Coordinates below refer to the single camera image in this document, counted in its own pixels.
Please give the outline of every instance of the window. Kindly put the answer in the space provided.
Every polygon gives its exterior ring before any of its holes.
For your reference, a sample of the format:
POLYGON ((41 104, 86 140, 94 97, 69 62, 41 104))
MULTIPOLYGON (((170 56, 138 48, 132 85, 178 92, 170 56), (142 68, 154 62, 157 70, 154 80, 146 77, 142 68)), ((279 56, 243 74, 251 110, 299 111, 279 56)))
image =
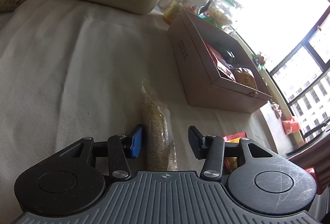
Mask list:
POLYGON ((308 101, 308 99, 307 99, 307 97, 305 95, 302 97, 302 100, 304 101, 304 103, 306 105, 306 108, 308 110, 311 109, 311 103, 309 103, 309 101, 308 101))
POLYGON ((301 110, 301 107, 299 106, 299 104, 294 104, 293 108, 296 112, 296 114, 298 114, 298 116, 303 116, 303 111, 301 110))
POLYGON ((269 75, 298 120, 308 124, 303 133, 321 119, 321 104, 330 102, 330 0, 312 2, 315 8, 306 14, 310 0, 239 0, 242 20, 235 29, 255 53, 267 55, 269 75))
POLYGON ((301 88, 298 89, 298 91, 296 91, 296 94, 300 94, 303 90, 301 88))
POLYGON ((313 3, 313 12, 306 15, 310 0, 240 0, 244 20, 237 33, 254 52, 261 51, 269 57, 266 68, 272 70, 301 42, 329 6, 328 0, 313 3), (279 28, 284 18, 290 27, 279 28))
POLYGON ((327 81, 327 83, 328 83, 328 84, 329 84, 329 86, 330 86, 330 77, 329 77, 329 75, 328 75, 328 74, 325 76, 325 80, 327 81))
POLYGON ((330 20, 325 20, 309 40, 311 46, 316 50, 324 62, 330 60, 329 53, 330 20))
POLYGON ((316 92, 314 91, 314 89, 311 89, 311 90, 309 91, 309 93, 310 93, 311 96, 313 97, 315 103, 320 102, 320 99, 319 99, 319 97, 317 96, 317 94, 316 94, 316 92))
POLYGON ((317 84, 317 86, 320 88, 320 90, 321 90, 323 96, 326 96, 326 95, 328 94, 328 92, 326 91, 326 89, 325 89, 325 87, 323 86, 322 82, 319 82, 319 83, 317 84))

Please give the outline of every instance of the red snack package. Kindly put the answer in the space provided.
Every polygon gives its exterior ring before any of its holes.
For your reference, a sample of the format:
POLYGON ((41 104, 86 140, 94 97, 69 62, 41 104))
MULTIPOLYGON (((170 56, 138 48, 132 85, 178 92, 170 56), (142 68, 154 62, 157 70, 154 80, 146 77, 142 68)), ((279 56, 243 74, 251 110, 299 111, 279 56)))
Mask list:
MULTIPOLYGON (((246 133, 241 132, 237 134, 231 134, 223 137, 225 142, 238 143, 242 137, 247 137, 246 133)), ((225 158, 225 167, 228 172, 232 173, 237 168, 236 157, 225 158)))
POLYGON ((214 48, 212 48, 210 45, 208 45, 206 42, 205 46, 207 50, 209 51, 211 58, 213 60, 213 63, 216 65, 216 67, 224 74, 228 79, 231 79, 233 81, 235 80, 235 77, 233 73, 230 71, 226 61, 222 58, 221 54, 218 53, 214 48))
POLYGON ((282 121, 283 129, 286 135, 297 132, 301 130, 299 122, 295 119, 295 117, 291 117, 288 121, 282 121))

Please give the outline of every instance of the red packaging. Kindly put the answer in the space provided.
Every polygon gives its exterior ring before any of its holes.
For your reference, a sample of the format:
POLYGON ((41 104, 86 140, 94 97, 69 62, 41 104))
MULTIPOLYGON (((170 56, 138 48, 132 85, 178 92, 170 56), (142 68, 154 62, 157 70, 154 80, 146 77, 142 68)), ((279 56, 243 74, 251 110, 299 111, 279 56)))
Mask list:
POLYGON ((323 193, 323 189, 321 189, 320 181, 318 180, 318 176, 314 170, 314 167, 306 168, 306 172, 308 172, 316 182, 316 194, 321 195, 323 193))
POLYGON ((226 78, 227 79, 231 79, 233 81, 236 81, 235 80, 235 77, 233 75, 233 73, 230 71, 226 61, 222 58, 221 54, 218 53, 214 48, 212 48, 210 45, 208 45, 206 42, 205 43, 205 46, 206 48, 208 49, 211 57, 212 57, 212 60, 213 60, 213 63, 217 66, 217 68, 224 74, 226 75, 226 78))
POLYGON ((295 117, 292 117, 288 121, 282 121, 283 129, 286 135, 289 135, 291 133, 297 132, 301 130, 299 122, 295 119, 295 117))
MULTIPOLYGON (((241 132, 237 134, 231 134, 223 137, 225 142, 238 143, 242 137, 247 137, 246 133, 241 132)), ((237 168, 236 157, 227 157, 224 160, 225 167, 228 172, 232 173, 237 168)))

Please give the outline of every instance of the fabric surface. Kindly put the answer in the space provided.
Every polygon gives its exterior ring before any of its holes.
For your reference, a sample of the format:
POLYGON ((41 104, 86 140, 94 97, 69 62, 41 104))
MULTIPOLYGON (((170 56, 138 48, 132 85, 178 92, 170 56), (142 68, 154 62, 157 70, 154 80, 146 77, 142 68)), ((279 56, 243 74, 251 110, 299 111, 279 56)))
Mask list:
POLYGON ((105 141, 142 122, 141 80, 171 112, 180 170, 200 171, 188 143, 246 132, 269 147, 258 113, 188 105, 161 14, 137 15, 79 0, 28 0, 0 31, 0 223, 21 214, 14 182, 84 136, 105 141))

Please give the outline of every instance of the cardboard box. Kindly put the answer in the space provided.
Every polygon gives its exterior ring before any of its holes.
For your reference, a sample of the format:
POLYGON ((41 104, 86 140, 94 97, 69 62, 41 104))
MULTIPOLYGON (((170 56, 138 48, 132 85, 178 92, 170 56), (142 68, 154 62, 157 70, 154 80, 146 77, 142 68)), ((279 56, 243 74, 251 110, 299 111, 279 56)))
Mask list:
POLYGON ((168 29, 181 81, 191 106, 253 113, 271 99, 257 68, 239 42, 202 18, 183 10, 168 29), (221 77, 204 41, 216 48, 224 44, 236 63, 249 68, 258 90, 221 77))

